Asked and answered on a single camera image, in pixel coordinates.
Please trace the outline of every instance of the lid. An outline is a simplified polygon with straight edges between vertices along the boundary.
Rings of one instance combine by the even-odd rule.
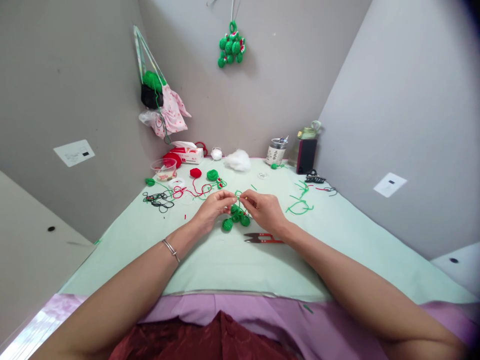
[[[299,139],[313,139],[321,126],[322,123],[320,121],[312,121],[311,127],[304,127],[303,130],[298,132],[297,136]]]

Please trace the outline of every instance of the silver bracelet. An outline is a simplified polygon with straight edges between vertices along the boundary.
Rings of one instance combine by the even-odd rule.
[[[169,244],[169,242],[167,241],[166,238],[164,238],[162,241],[163,241],[163,243],[166,245],[166,247],[170,250],[171,254],[176,257],[176,260],[177,260],[178,263],[180,264],[180,259],[179,259],[179,257],[177,256],[177,252],[174,250],[174,248],[172,247],[172,245]]]

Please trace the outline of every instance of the white label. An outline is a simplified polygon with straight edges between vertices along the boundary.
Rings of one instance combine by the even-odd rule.
[[[59,146],[54,148],[53,151],[56,152],[69,168],[95,156],[87,140],[80,140]]]
[[[282,164],[282,159],[284,158],[285,149],[276,149],[271,146],[268,147],[268,152],[266,154],[266,163],[268,165]]]
[[[401,178],[394,173],[389,172],[374,188],[377,193],[382,194],[384,197],[389,198],[400,189],[407,180]]]

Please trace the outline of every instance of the water bottle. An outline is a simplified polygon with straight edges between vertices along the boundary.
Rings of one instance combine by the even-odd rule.
[[[304,127],[298,132],[298,135],[293,143],[293,148],[291,149],[290,155],[288,156],[288,163],[294,168],[297,167],[297,162],[299,161],[300,140],[315,139],[321,126],[322,123],[315,120],[311,122],[311,127]]]

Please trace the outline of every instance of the red crochet ball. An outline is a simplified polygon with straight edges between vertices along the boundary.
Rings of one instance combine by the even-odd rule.
[[[167,154],[163,155],[163,158],[164,159],[174,159],[174,160],[176,160],[176,168],[177,169],[180,167],[180,165],[182,165],[182,159],[180,158],[180,156],[178,156],[174,152],[168,152]]]
[[[199,168],[194,168],[194,169],[190,170],[190,175],[193,176],[196,179],[196,178],[199,178],[199,177],[202,176],[202,172],[200,171]]]

